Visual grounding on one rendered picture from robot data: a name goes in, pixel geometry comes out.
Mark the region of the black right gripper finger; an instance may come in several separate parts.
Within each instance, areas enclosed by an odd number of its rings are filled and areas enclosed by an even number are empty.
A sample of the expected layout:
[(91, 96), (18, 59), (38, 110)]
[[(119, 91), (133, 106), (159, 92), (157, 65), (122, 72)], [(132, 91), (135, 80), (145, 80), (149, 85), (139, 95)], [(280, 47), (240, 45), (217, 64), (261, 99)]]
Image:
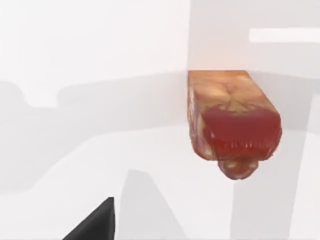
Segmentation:
[(62, 240), (115, 240), (114, 197), (108, 197)]

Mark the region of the orange and red bottle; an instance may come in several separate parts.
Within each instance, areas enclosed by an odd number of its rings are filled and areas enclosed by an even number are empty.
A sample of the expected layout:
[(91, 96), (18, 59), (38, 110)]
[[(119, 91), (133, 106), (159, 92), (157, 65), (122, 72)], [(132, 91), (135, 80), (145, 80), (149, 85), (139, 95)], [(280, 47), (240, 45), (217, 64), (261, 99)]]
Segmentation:
[(187, 119), (194, 152), (244, 180), (276, 151), (280, 113), (245, 70), (189, 70)]

